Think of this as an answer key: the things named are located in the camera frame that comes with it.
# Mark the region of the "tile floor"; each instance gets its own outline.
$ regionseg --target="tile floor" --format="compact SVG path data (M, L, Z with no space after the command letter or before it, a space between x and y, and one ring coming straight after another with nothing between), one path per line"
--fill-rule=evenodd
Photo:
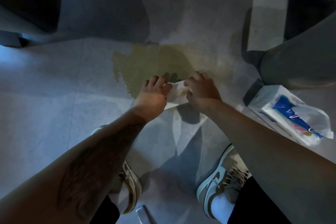
M212 72L224 101L254 117L241 109L259 78L241 57L252 1L142 0L149 31L137 39L182 44L194 69ZM61 12L61 28L71 18ZM0 46L0 197L132 105L123 80L114 79L115 51L128 55L131 43L89 37L23 49ZM322 109L333 101L324 96L317 106ZM217 223L205 217L195 192L228 145L219 128L191 106L166 110L143 129L127 156L143 186L139 205L160 224ZM137 221L132 212L118 223Z

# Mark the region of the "floor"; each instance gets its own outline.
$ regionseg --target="floor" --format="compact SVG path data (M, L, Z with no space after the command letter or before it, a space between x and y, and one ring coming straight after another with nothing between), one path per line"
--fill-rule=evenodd
M129 90L138 78L131 56L140 49L146 53L158 44L179 54L188 69L181 72L179 60L172 59L167 72L177 77L190 69L209 72L223 100L255 118L242 98L259 74L241 56L254 0L133 0L133 7L127 0L126 6L116 0L111 7L103 5L110 0L90 1L99 9L91 10L87 0L78 1L80 9L63 0L59 31L27 36L33 46L0 46L0 197L132 105ZM109 16L114 19L103 20ZM118 58L128 70L115 66ZM323 109L336 91L298 94ZM204 215L195 192L229 143L188 104L164 111L127 156L143 186L138 205L146 205L157 223L218 223ZM131 222L137 222L135 212L118 221Z

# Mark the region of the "gray sneaker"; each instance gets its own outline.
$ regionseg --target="gray sneaker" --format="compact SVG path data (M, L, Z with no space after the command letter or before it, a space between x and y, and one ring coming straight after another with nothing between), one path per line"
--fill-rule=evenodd
M217 169L197 189L197 199L204 206L204 213L215 219L211 213L213 198L225 193L230 203L235 203L239 191L251 177L245 163L231 144L223 153Z
M98 132L103 129L107 125L102 125L99 128L95 129L92 134ZM127 209L122 214L130 213L134 210L137 202L139 201L142 187L138 177L128 166L127 162L123 163L123 167L119 173L119 175L112 181L111 190L109 194L119 193L121 190L122 182L125 182L127 188L129 190L129 203Z

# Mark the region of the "tattooed forearm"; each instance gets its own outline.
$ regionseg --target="tattooed forearm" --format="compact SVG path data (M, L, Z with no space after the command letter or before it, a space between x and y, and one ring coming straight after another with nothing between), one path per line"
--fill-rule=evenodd
M93 214L102 191L119 174L132 143L145 123L140 118L137 124L127 125L114 135L102 138L96 145L83 150L69 164L62 178L57 209L61 211L76 202L79 218L85 219Z

